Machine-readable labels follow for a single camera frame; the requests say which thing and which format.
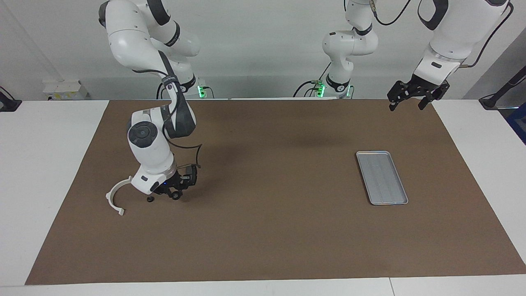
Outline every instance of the black stand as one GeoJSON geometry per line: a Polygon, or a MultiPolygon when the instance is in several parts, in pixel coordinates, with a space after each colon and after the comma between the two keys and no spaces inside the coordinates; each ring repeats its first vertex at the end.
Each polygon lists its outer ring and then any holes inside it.
{"type": "Polygon", "coordinates": [[[20,106],[20,104],[22,104],[22,101],[11,100],[10,98],[6,97],[2,92],[0,92],[0,102],[4,104],[4,106],[0,108],[0,112],[15,112],[20,106]]]}
{"type": "Polygon", "coordinates": [[[482,107],[486,110],[496,110],[495,105],[497,101],[510,89],[516,86],[521,80],[526,76],[526,66],[524,66],[515,76],[504,84],[503,87],[499,89],[491,98],[481,98],[479,102],[482,104],[482,107]]]}

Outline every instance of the metal tray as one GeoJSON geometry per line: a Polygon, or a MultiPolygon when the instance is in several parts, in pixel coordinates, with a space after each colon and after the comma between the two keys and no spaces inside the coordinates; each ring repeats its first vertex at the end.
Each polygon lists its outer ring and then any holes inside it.
{"type": "Polygon", "coordinates": [[[369,200],[373,205],[407,204],[400,176],[387,151],[356,153],[369,200]]]}

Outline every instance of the white curved object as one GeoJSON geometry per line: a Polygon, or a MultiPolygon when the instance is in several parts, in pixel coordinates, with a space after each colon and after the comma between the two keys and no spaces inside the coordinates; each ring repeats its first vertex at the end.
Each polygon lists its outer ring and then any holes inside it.
{"type": "Polygon", "coordinates": [[[119,190],[122,186],[124,186],[126,184],[130,184],[132,182],[131,178],[132,178],[132,176],[128,177],[128,179],[126,179],[126,180],[120,181],[119,183],[115,184],[115,186],[113,186],[113,188],[108,193],[106,193],[106,199],[108,200],[109,205],[115,211],[119,212],[119,215],[121,215],[121,216],[124,215],[124,209],[117,207],[113,203],[113,196],[115,196],[115,193],[117,192],[117,190],[119,190]]]}

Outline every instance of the blue object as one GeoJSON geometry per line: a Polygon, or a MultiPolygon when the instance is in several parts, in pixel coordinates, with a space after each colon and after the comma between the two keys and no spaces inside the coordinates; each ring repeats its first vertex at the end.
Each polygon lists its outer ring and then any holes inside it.
{"type": "Polygon", "coordinates": [[[517,110],[511,113],[506,121],[517,133],[522,142],[526,144],[526,103],[522,104],[517,110]]]}

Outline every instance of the round dark gray joint cap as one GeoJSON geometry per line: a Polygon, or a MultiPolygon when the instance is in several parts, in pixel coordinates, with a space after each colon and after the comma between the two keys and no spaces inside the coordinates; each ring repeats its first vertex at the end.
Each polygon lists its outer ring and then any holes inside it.
{"type": "Polygon", "coordinates": [[[132,126],[128,132],[128,139],[139,148],[150,147],[157,137],[155,124],[142,121],[132,126]]]}

